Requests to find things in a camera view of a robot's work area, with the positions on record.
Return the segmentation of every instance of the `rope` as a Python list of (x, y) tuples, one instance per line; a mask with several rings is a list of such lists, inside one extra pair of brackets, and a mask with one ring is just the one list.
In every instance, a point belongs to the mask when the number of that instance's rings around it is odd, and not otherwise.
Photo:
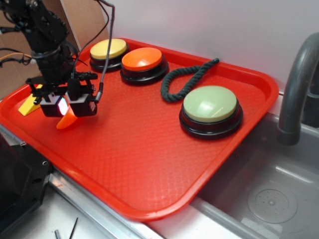
[[(202, 66), (192, 66), (186, 68), (178, 68), (169, 72), (163, 79), (160, 89), (160, 94), (169, 103), (177, 102), (182, 100), (191, 89), (199, 82), (199, 80), (205, 75), (205, 73), (214, 65), (219, 62), (219, 59), (216, 58), (212, 61), (204, 63)], [(170, 94), (168, 92), (168, 87), (171, 81), (181, 75), (194, 74), (193, 77), (185, 84), (183, 89), (177, 94)]]

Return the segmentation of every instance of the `orange button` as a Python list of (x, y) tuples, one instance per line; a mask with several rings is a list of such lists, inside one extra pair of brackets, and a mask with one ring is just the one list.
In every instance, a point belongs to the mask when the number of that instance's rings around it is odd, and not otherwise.
[(135, 49), (122, 58), (123, 66), (129, 71), (146, 71), (162, 61), (160, 50), (152, 47)]

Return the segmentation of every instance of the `yellow button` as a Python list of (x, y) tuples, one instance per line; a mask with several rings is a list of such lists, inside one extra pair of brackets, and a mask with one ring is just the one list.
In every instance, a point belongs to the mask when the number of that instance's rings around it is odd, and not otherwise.
[[(91, 50), (91, 56), (97, 60), (105, 60), (106, 54), (108, 51), (109, 40), (100, 41), (95, 44)], [(110, 49), (110, 58), (115, 58), (122, 53), (124, 53), (127, 49), (126, 42), (122, 39), (112, 39), (111, 41), (111, 49)]]

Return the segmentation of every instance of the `yellow block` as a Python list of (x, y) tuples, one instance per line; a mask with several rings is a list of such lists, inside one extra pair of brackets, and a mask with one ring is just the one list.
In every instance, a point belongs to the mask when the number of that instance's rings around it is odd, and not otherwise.
[(18, 111), (23, 115), (26, 116), (29, 113), (35, 111), (37, 108), (40, 107), (40, 105), (35, 105), (33, 102), (36, 97), (33, 97), (32, 94), (25, 100), (25, 102), (20, 106)]

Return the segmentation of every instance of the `sink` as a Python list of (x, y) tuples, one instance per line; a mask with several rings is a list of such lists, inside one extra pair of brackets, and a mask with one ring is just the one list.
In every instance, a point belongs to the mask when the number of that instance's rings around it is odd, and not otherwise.
[(318, 238), (319, 130), (285, 146), (277, 123), (265, 115), (192, 204), (242, 238)]

